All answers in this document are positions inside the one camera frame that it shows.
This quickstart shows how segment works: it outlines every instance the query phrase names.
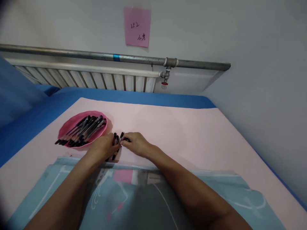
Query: hand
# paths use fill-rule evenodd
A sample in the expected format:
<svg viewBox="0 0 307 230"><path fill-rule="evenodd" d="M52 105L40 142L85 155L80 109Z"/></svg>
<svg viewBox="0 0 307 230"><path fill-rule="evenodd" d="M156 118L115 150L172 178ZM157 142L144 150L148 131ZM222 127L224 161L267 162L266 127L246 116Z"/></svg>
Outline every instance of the hand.
<svg viewBox="0 0 307 230"><path fill-rule="evenodd" d="M99 166L106 159L108 159L113 153L115 153L121 146L112 146L114 134L97 138L90 146L84 158L92 165Z"/></svg>
<svg viewBox="0 0 307 230"><path fill-rule="evenodd" d="M126 133L122 140L125 137L130 139L131 142L121 141L120 144L140 157L149 158L155 149L159 149L157 146L149 143L140 133Z"/></svg>

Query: person's left hand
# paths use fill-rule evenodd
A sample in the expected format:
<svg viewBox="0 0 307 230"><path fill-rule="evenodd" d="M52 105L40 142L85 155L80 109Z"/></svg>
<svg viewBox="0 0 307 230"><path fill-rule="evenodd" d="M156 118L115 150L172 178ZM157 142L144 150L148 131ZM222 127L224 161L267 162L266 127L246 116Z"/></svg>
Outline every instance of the person's left hand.
<svg viewBox="0 0 307 230"><path fill-rule="evenodd" d="M115 153L121 146L114 145L112 142L114 134L109 133L108 135L97 138L90 146L89 150L85 154L84 158L88 163L99 166L106 159L108 159L113 153Z"/></svg>

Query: person's right hand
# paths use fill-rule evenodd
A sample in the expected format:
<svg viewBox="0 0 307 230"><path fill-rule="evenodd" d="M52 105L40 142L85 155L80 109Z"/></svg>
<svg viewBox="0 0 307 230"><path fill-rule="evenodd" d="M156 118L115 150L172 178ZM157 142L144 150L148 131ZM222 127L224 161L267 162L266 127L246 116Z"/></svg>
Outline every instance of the person's right hand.
<svg viewBox="0 0 307 230"><path fill-rule="evenodd" d="M152 151L157 148L155 145L149 143L140 133L125 133L122 140L125 137L130 139L131 142L121 141L120 145L126 147L140 157L149 158Z"/></svg>

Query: pipe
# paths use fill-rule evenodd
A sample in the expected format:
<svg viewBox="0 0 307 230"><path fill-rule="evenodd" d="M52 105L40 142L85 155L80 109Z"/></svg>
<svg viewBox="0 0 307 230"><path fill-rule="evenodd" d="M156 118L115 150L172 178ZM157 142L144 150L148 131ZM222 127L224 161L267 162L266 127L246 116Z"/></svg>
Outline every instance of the pipe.
<svg viewBox="0 0 307 230"><path fill-rule="evenodd" d="M170 67L182 67L182 68L195 68L195 69L209 69L226 71L230 68L230 63L216 63L216 62L201 62L201 61L189 61L189 60L177 60L176 58L160 58L160 57L144 57L133 56L123 54L110 54L110 53L98 53L88 51L77 50L61 50L31 46L18 46L0 44L0 51L47 55L56 57L68 57L68 58L84 58L103 61L119 61L148 65L164 65L170 63Z"/></svg>
<svg viewBox="0 0 307 230"><path fill-rule="evenodd" d="M79 65L71 63L54 63L54 62L32 61L32 60L22 60L14 58L6 58L6 60L11 65L17 65L17 66L86 71L86 72L96 72L96 73L110 73L110 74L112 73L112 74L154 77L154 78L160 77L160 72L158 71L154 72L148 70L134 70L134 69L112 68L104 66Z"/></svg>

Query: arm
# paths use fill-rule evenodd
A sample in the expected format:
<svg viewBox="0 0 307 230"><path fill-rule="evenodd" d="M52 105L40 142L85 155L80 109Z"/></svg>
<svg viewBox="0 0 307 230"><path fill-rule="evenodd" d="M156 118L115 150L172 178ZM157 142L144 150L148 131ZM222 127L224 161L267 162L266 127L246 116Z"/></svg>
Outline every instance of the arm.
<svg viewBox="0 0 307 230"><path fill-rule="evenodd" d="M222 197L186 170L140 133L126 133L131 142L122 141L136 155L153 162L172 186L197 228L248 229L249 224Z"/></svg>
<svg viewBox="0 0 307 230"><path fill-rule="evenodd" d="M45 205L30 220L26 230L77 229L87 179L112 153L120 148L112 146L113 134L96 139L85 156L75 165Z"/></svg>

